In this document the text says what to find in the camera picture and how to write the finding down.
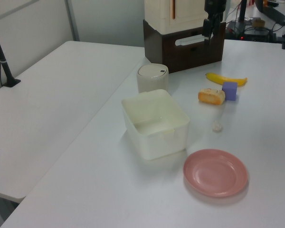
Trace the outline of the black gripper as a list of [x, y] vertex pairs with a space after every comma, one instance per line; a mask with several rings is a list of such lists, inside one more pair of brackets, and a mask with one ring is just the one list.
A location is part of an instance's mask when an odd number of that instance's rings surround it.
[[211, 35], [219, 33], [219, 27], [223, 20], [223, 12], [226, 9], [226, 0], [205, 0], [204, 10], [213, 18], [207, 18], [203, 21], [202, 35], [205, 39], [210, 40]]

